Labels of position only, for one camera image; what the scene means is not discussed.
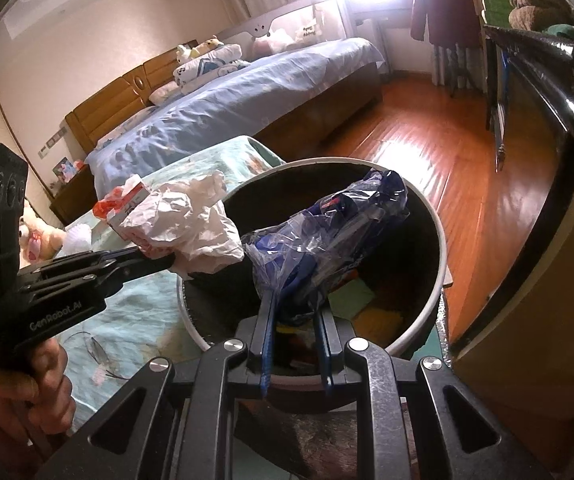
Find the hanging clothes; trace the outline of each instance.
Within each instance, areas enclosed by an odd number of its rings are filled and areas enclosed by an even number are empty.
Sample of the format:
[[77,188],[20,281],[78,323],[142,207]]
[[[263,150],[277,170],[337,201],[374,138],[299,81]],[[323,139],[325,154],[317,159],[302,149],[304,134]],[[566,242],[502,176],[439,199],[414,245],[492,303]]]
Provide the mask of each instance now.
[[429,43],[445,48],[480,46],[480,20],[473,0],[414,0],[411,37],[424,40],[429,20]]

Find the green paper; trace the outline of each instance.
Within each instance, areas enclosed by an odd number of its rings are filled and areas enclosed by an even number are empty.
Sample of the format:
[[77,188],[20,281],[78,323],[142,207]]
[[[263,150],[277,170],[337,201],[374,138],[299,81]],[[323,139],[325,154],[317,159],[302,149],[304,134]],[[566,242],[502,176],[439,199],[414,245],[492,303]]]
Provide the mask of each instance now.
[[360,278],[355,278],[329,295],[334,316],[353,319],[376,295]]

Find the hand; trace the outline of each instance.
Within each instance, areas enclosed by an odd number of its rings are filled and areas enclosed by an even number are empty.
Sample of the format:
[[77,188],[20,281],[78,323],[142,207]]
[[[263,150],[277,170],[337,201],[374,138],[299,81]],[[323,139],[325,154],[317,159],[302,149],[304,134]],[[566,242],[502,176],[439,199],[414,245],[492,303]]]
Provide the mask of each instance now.
[[67,431],[76,411],[71,381],[64,375],[65,349],[54,338],[46,340],[32,351],[30,363],[35,378],[0,369],[0,428],[18,442],[26,442],[28,436],[14,413],[12,400],[33,403],[29,420],[45,434]]

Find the light blue bedspread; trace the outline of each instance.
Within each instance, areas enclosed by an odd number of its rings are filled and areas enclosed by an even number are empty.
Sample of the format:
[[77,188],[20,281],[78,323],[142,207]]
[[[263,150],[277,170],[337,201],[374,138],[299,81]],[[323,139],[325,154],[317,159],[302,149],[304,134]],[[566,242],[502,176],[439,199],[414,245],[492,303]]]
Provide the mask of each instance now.
[[382,62],[367,40],[329,41],[265,57],[209,82],[87,156],[98,196],[132,175],[145,176],[237,136],[254,136],[370,62]]
[[[190,179],[220,170],[227,191],[251,177],[283,164],[278,156],[250,137],[237,137],[195,153],[143,179],[151,187],[174,179]],[[88,212],[74,224],[92,228],[92,248],[118,250],[127,246],[111,228]],[[67,375],[77,403],[74,430],[93,415],[151,358],[174,362],[200,355],[187,334],[176,299],[176,275],[164,270],[127,282],[107,298],[105,311],[58,336],[67,351]]]

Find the blue bedsheet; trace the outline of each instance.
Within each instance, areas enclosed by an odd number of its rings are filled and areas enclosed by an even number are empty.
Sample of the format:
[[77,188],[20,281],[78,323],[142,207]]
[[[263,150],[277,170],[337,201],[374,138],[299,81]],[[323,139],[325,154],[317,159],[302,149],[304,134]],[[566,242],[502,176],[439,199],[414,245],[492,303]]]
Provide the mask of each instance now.
[[87,157],[97,195],[237,136],[254,136],[370,62],[367,40],[329,41],[260,59],[165,104],[135,129]]

